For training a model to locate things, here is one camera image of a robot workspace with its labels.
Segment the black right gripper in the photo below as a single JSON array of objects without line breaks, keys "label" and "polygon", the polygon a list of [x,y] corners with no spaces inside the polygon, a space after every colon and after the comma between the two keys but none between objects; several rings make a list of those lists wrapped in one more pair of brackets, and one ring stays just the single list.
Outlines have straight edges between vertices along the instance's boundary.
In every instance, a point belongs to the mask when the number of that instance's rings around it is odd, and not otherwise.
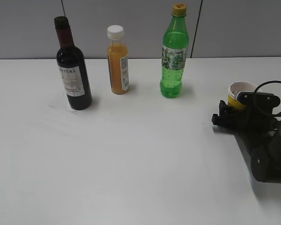
[{"label": "black right gripper", "polygon": [[237,143],[246,150],[266,150],[278,128],[276,118],[263,115],[254,106],[232,107],[223,100],[219,103],[219,115],[213,114],[211,121],[215,126],[233,130]]}]

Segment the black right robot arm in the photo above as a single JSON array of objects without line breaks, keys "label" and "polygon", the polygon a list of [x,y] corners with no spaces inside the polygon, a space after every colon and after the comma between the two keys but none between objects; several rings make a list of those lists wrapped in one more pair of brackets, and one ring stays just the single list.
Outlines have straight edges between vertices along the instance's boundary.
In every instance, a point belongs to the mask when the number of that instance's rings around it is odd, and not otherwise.
[{"label": "black right robot arm", "polygon": [[250,157],[250,169],[255,180],[281,183],[281,121],[271,115],[280,100],[259,102],[263,115],[253,103],[244,110],[235,110],[223,100],[219,113],[213,114],[212,123],[225,128],[238,137]]}]

